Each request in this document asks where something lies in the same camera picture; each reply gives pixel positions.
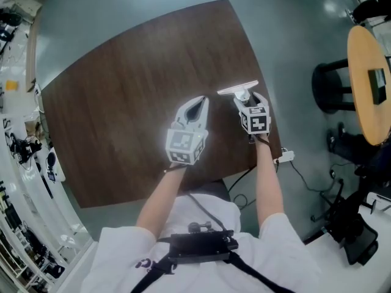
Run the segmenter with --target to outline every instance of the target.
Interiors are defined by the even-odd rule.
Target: dark brown tabletop
[[[232,96],[216,91],[258,80],[254,52],[228,0],[195,5],[129,29],[95,48],[42,91],[56,153],[80,207],[148,197],[169,166],[167,129],[189,99],[210,99],[209,136],[183,189],[255,165]],[[269,139],[281,156],[272,116]]]

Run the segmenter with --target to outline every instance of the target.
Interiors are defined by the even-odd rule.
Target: gray floor
[[[85,53],[139,23],[183,7],[212,0],[47,0],[37,44],[37,80],[47,85]],[[359,132],[354,112],[325,115],[315,104],[311,91],[314,67],[346,57],[346,41],[352,24],[343,11],[349,0],[230,0],[255,51],[268,86],[283,147],[293,150],[295,166],[310,187],[325,189],[330,183],[329,167],[343,160],[326,149],[325,133],[344,121]],[[343,79],[348,81],[347,72]],[[336,167],[346,183],[346,193],[355,190],[358,179],[353,166]],[[225,179],[232,183],[238,175]],[[289,163],[281,164],[278,176],[285,210],[302,238],[318,224],[310,221],[324,205],[318,194],[305,189]],[[254,197],[255,174],[244,178],[232,195]],[[134,223],[142,202],[93,209],[75,208],[94,238],[102,226]],[[243,230],[256,233],[255,205],[242,212]]]

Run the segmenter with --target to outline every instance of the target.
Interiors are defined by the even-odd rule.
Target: forearm
[[[257,214],[259,226],[278,212],[283,212],[282,193],[270,147],[259,141],[257,147]]]
[[[145,228],[159,238],[177,197],[186,168],[166,173],[141,209],[136,226]]]

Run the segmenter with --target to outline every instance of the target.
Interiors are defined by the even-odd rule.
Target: office chair
[[[371,213],[375,209],[375,204],[369,205],[363,202],[368,194],[367,179],[360,180],[359,190],[344,199],[341,194],[343,190],[343,180],[340,179],[340,189],[334,200],[328,200],[324,192],[320,193],[321,198],[330,206],[330,208],[318,218],[311,217],[313,222],[325,219],[326,224],[321,231],[315,233],[312,237],[304,241],[310,243],[316,237],[324,233],[324,229],[345,249],[346,256],[350,265],[359,263],[365,265],[369,259],[378,250],[378,233],[371,228],[359,214],[360,205],[371,208]]]

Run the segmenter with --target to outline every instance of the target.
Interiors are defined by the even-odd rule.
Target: yellow table
[[[349,67],[351,87],[342,87],[337,69]],[[386,77],[387,99],[373,103],[368,70],[382,68]],[[348,37],[348,58],[330,64],[319,64],[312,76],[316,103],[327,113],[355,110],[362,133],[368,143],[378,145],[391,128],[391,74],[383,51],[374,36],[362,26],[355,26]],[[343,102],[343,94],[352,93],[354,103]]]

